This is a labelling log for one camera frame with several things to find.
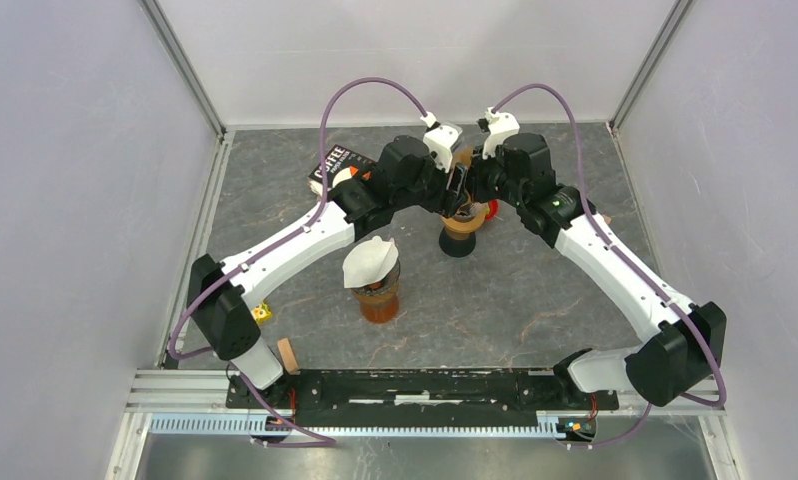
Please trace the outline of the dark glass dripper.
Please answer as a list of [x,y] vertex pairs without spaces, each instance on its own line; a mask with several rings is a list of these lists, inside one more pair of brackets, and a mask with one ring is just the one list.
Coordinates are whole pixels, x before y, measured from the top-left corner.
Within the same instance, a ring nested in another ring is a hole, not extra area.
[[398,285],[401,274],[401,264],[395,264],[384,278],[375,283],[362,287],[352,288],[351,291],[357,295],[378,296],[386,294],[391,288]]

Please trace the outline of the white paper coffee filter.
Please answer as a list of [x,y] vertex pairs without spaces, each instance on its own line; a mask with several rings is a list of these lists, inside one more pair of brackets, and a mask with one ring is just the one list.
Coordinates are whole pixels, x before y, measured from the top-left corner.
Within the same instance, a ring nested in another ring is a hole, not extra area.
[[374,236],[356,245],[345,257],[343,283],[347,289],[362,288],[383,280],[398,263],[394,239]]

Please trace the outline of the wooden ring holder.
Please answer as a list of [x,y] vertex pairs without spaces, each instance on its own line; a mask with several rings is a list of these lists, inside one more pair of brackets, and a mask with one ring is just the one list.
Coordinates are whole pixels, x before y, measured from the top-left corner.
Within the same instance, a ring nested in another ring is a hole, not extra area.
[[470,234],[485,222],[486,211],[458,213],[453,217],[442,217],[444,228],[454,234]]

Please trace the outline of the single brown paper filter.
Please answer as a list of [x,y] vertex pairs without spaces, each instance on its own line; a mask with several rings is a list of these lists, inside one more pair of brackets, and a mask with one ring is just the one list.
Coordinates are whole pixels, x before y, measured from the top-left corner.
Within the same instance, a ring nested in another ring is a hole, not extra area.
[[464,148],[453,154],[451,171],[466,174],[472,164],[473,149],[471,147]]

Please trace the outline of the dark red black dripper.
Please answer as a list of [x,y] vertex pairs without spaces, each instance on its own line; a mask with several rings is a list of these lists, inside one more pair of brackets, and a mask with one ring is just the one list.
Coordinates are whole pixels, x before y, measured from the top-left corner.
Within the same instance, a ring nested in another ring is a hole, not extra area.
[[453,258],[462,258],[470,255],[476,247],[476,233],[460,233],[458,238],[446,228],[441,230],[438,239],[441,251]]

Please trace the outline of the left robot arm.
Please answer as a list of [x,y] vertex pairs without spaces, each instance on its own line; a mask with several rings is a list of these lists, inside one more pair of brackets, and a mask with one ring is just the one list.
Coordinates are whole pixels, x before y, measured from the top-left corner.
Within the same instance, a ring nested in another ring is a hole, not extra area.
[[398,136],[377,162],[339,182],[293,224],[243,252],[216,261],[193,262],[186,314],[221,360],[251,381],[250,392],[265,407],[289,394],[283,367],[263,339],[252,310],[272,291],[323,256],[389,225],[396,212],[419,206],[453,213],[465,193],[463,172],[452,171],[461,143],[455,131],[431,131],[422,139]]

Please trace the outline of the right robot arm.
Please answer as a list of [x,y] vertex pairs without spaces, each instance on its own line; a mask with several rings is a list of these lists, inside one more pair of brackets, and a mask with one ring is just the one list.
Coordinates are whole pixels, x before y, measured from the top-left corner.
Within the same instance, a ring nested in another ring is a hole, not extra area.
[[633,347],[581,350],[559,362],[552,392],[560,405],[577,408],[604,390],[634,391],[658,407],[678,397],[715,408],[726,403],[720,372],[725,312],[671,287],[581,191],[558,183],[542,135],[511,135],[491,149],[466,149],[458,160],[467,166],[466,189],[474,200],[513,206],[527,230],[591,278],[639,339]]

